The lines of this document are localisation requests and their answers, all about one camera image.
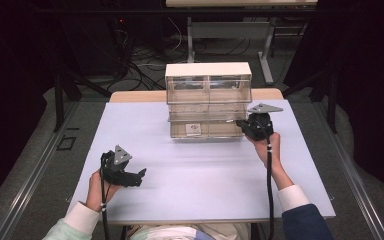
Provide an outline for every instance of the person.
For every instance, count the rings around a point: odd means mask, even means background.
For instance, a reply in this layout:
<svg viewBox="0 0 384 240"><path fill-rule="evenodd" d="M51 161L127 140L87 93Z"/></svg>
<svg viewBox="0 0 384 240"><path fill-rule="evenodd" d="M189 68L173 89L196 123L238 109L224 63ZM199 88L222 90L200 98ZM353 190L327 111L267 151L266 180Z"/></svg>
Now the person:
<svg viewBox="0 0 384 240"><path fill-rule="evenodd" d="M311 240L333 239L333 236L318 211L300 186L295 185L284 170L280 161L280 134L275 132L270 136L272 146L272 178L279 190L278 197L282 207L282 219L286 239ZM267 167L267 141L248 140L254 145L258 157ZM107 202L121 188L109 186ZM78 202L73 209L45 236L46 240L53 239L91 239L92 232L99 219L101 211L101 179L99 170L92 174L89 182L89 192L86 203ZM238 224L197 224L197 225L165 225L140 226L132 229L129 238L132 240L148 238L164 239L250 239L250 225Z"/></svg>

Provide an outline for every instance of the handheld controller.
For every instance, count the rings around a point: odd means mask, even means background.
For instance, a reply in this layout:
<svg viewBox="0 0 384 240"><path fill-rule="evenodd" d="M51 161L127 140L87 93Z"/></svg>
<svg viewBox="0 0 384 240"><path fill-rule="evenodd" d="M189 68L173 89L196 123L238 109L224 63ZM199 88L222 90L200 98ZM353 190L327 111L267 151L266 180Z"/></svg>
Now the handheld controller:
<svg viewBox="0 0 384 240"><path fill-rule="evenodd" d="M119 145L115 146L115 152L103 153L101 157L104 180L113 185L124 187L139 187L142 177L145 176L146 168L138 173L129 173L126 168L132 156Z"/></svg>

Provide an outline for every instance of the controller cable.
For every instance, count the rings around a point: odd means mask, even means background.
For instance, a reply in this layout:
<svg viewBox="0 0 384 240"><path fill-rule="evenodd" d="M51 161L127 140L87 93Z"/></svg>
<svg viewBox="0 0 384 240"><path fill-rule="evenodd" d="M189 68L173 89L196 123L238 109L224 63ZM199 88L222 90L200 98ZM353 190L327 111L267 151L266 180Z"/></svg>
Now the controller cable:
<svg viewBox="0 0 384 240"><path fill-rule="evenodd" d="M267 140L267 191L269 195L269 208L270 208L270 235L269 240L273 239L274 236L274 205L273 205L273 190L271 185L272 176L272 145L270 143L270 136L267 136L265 131L262 131L264 137Z"/></svg>
<svg viewBox="0 0 384 240"><path fill-rule="evenodd" d="M102 207L102 223L104 225L104 233L105 233L105 240L109 240L110 239L110 233L109 233L109 230L108 230L108 219L107 219L107 196L108 196L108 192L110 190L110 187L111 187L111 183L110 185L108 186L108 189L107 189L107 192L105 193L105 180L104 180L104 168L105 168L105 164L108 160L108 155L110 154L102 154L102 157L101 157L101 169L100 169L100 174L101 174L101 192L102 192L102 203L101 203L101 207Z"/></svg>

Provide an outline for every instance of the blue sleeve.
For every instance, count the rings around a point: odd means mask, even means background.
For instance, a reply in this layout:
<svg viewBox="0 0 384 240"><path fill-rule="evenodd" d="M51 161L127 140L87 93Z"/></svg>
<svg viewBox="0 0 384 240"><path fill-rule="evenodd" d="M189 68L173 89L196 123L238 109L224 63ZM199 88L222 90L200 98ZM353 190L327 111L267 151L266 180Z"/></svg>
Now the blue sleeve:
<svg viewBox="0 0 384 240"><path fill-rule="evenodd" d="M333 239L323 217L314 204L307 204L282 214L288 240Z"/></svg>

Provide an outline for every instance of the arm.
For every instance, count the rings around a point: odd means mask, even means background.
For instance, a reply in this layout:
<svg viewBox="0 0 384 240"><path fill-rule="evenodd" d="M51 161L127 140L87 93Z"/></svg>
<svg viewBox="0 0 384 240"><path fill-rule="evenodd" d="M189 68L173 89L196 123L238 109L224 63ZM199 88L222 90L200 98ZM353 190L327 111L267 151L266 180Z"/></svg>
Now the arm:
<svg viewBox="0 0 384 240"><path fill-rule="evenodd" d="M104 187L108 189L107 202L121 188L121 186L110 186L107 182L104 183ZM86 203L78 202L64 218L49 230L44 239L91 239L101 212L101 203L101 176L97 170L90 177Z"/></svg>
<svg viewBox="0 0 384 240"><path fill-rule="evenodd" d="M267 167L267 141L255 141L254 144L259 158ZM319 210L311 204L301 187L295 185L283 169L280 161L280 135L270 136L272 145L272 177L279 190L278 197L282 206L282 219L287 239L333 239L329 228Z"/></svg>

